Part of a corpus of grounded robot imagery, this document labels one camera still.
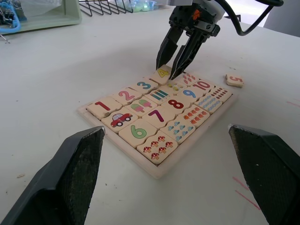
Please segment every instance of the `blue number 3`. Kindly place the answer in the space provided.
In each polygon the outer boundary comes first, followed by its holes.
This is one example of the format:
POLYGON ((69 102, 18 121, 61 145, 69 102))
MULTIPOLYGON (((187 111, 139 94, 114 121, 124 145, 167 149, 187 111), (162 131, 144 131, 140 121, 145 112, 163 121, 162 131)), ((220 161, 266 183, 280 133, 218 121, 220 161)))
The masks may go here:
POLYGON ((149 89, 151 87, 150 84, 145 83, 145 82, 139 82, 136 84, 137 86, 145 86, 143 89, 149 89))

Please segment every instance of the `wooden puzzle board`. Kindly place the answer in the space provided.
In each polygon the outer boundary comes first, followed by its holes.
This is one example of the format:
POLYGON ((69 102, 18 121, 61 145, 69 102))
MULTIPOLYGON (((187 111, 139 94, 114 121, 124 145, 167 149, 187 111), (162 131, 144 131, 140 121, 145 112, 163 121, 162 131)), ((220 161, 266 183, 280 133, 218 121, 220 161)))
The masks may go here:
POLYGON ((169 81, 170 71, 164 65, 151 77, 78 108, 91 125, 104 126, 106 137, 155 179, 165 175, 237 100, 237 95, 195 75, 169 81), (196 120, 187 120, 198 112, 196 120), (164 123, 159 116, 166 118, 164 123), (142 135, 139 128, 147 131, 145 137, 128 135, 142 135))

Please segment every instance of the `green number 6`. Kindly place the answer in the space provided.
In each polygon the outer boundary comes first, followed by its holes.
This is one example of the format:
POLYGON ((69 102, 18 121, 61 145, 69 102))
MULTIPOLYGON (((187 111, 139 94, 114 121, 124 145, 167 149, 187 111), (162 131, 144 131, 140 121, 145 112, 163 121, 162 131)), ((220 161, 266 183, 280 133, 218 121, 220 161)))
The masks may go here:
POLYGON ((142 139, 147 135, 147 131, 142 128, 135 129, 135 125, 131 125, 131 133, 135 138, 142 139))

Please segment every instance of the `white table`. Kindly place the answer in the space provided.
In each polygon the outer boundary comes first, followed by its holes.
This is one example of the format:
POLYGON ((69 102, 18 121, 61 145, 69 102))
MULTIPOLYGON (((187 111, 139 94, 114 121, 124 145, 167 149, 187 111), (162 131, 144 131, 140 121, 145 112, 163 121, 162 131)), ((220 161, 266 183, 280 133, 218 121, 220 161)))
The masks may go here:
MULTIPOLYGON (((0 221, 63 140, 90 127, 79 106, 154 72, 170 14, 95 15, 0 41, 0 221)), ((188 70, 223 86, 228 72, 244 76, 243 89, 228 87, 239 101, 161 180, 105 140, 87 225, 267 224, 235 193, 245 190, 233 176, 245 181, 227 126, 262 128, 300 152, 300 108, 287 103, 300 105, 300 39, 263 28, 239 37, 230 20, 219 25, 188 70)))

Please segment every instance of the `plastic bag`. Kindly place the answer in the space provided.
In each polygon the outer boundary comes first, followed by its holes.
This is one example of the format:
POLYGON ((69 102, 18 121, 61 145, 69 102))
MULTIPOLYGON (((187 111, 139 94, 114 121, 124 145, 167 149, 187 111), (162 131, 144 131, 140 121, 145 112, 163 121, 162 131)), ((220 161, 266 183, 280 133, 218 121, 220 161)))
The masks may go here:
POLYGON ((26 17, 45 14, 59 7, 62 0, 20 0, 26 17))

